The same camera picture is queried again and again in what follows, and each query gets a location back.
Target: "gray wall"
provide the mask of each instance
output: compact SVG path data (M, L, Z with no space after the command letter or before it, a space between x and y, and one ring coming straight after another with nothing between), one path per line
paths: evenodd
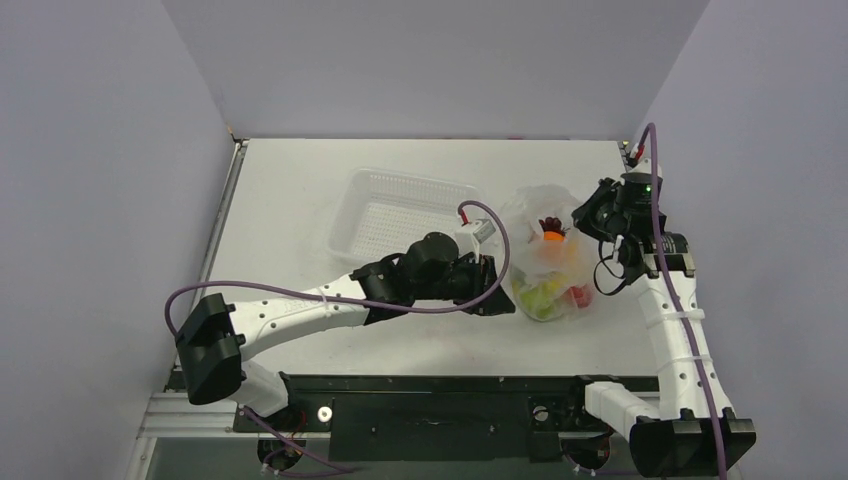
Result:
M0 0L0 478L123 478L232 142L155 0Z
M749 478L844 478L848 2L712 0L646 119Z
M628 138L707 0L163 0L237 136Z

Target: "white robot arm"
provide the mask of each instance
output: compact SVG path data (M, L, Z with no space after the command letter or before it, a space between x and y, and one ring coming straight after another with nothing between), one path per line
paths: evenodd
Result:
M300 294L292 292L310 300L290 295L227 304L221 294L201 298L176 335L189 402L204 405L229 398L260 416L271 415L288 405L288 389L281 374L253 357L330 328L370 325L416 311L416 300L451 300L457 307L449 310L473 315L515 312L496 285L494 259L480 254L480 244L494 232L489 220L477 220L459 227L456 240L430 233L404 254L389 255ZM484 300L472 302L489 290ZM474 305L463 307L468 302Z
M713 442L713 437L721 438L729 467L753 445L756 433L751 420L735 417L713 367L701 326L704 312L695 298L695 266L689 244L683 235L664 231L662 213L653 212L657 223L652 222L651 206L662 179L656 178L652 184L649 168L650 164L643 162L623 174L620 182L601 180L572 217L580 231L614 245L613 254L601 262L617 261L623 276L620 285L607 294L617 294L625 286L636 291L657 365L659 407L614 382L588 384L584 407L628 440L634 464L643 476L714 475L719 442ZM659 267L660 254L678 298L669 293ZM679 311L676 304L682 307ZM699 372L698 362L703 372ZM721 435L715 435L716 425Z

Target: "white table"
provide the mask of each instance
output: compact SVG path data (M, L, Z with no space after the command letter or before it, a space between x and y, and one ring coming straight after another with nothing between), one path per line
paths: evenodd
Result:
M476 185L499 209L516 188L558 183L580 200L623 171L615 142L253 139L210 271L303 290L351 270L326 251L350 173L377 167ZM221 289L227 301L268 293ZM592 316L537 323L514 315L406 315L298 339L256 359L294 374L654 375L645 322L625 289Z

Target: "white plastic basket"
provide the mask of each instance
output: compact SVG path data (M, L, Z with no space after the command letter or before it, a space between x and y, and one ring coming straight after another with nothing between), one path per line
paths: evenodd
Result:
M368 263L406 252L424 235L451 235L459 226L456 207L480 200L480 192L462 185L399 172L360 169L336 208L327 247L351 263Z

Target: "plastic bag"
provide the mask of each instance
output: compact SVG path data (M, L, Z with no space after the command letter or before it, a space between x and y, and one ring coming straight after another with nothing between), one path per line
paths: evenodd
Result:
M595 296L590 239L573 227L580 202L565 187L518 189L501 220L511 247L513 300L530 318L575 318Z

